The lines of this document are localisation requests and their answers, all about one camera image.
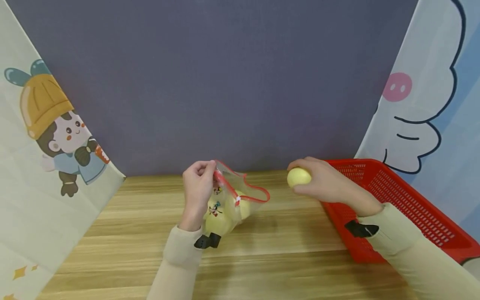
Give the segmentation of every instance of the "black wrist strap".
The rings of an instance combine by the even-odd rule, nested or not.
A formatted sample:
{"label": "black wrist strap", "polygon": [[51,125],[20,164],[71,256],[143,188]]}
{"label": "black wrist strap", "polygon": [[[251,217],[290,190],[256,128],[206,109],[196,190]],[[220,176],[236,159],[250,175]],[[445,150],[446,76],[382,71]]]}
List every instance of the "black wrist strap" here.
{"label": "black wrist strap", "polygon": [[194,244],[195,248],[207,249],[208,247],[217,248],[222,237],[215,233],[210,233],[210,236],[202,235]]}
{"label": "black wrist strap", "polygon": [[345,224],[345,228],[356,238],[369,238],[380,229],[377,225],[363,225],[357,220],[351,220]]}

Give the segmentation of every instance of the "table surface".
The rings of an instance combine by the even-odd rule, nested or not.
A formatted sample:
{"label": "table surface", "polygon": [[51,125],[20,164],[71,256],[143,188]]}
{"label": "table surface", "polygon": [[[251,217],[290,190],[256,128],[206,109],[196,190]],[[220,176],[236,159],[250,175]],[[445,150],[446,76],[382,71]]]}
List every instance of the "table surface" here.
{"label": "table surface", "polygon": [[[286,171],[248,175],[270,202],[204,252],[194,300],[415,299],[387,264],[355,263]],[[38,300],[145,299],[183,209],[181,176],[127,178]]]}

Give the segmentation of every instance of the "ziplock bag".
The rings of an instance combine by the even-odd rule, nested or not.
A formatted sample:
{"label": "ziplock bag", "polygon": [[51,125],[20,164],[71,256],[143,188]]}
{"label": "ziplock bag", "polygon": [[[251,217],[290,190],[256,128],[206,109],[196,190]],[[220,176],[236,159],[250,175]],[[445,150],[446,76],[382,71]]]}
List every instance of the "ziplock bag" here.
{"label": "ziplock bag", "polygon": [[247,182],[247,174],[237,173],[218,160],[214,181],[214,191],[204,215],[205,235],[197,241],[198,248],[217,248],[222,236],[270,200],[266,189]]}

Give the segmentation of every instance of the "gray backdrop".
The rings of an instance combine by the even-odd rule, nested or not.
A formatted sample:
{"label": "gray backdrop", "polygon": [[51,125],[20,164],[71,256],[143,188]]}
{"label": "gray backdrop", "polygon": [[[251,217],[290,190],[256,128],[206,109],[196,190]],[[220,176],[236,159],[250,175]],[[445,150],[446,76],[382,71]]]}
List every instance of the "gray backdrop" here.
{"label": "gray backdrop", "polygon": [[416,0],[8,0],[127,176],[353,157]]}

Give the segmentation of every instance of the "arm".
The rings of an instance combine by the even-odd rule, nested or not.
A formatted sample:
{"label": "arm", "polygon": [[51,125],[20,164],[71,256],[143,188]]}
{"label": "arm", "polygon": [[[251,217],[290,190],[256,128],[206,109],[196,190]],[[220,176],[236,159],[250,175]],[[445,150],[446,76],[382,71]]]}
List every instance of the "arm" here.
{"label": "arm", "polygon": [[147,300],[191,300],[202,250],[193,246],[202,230],[188,232],[175,226],[163,250]]}
{"label": "arm", "polygon": [[168,237],[163,261],[147,300],[191,300],[202,250],[194,244],[201,237],[203,216],[213,191],[215,161],[198,161],[183,173],[185,209]]}
{"label": "arm", "polygon": [[359,222],[379,226],[368,241],[400,273],[419,300],[479,299],[480,282],[424,237],[393,205],[385,204],[382,212],[360,217]]}
{"label": "arm", "polygon": [[312,181],[293,187],[294,192],[350,206],[363,224],[377,225],[368,238],[415,291],[419,300],[480,299],[480,283],[422,232],[393,205],[382,205],[369,192],[353,183],[328,163],[307,157],[288,169],[308,170]]}

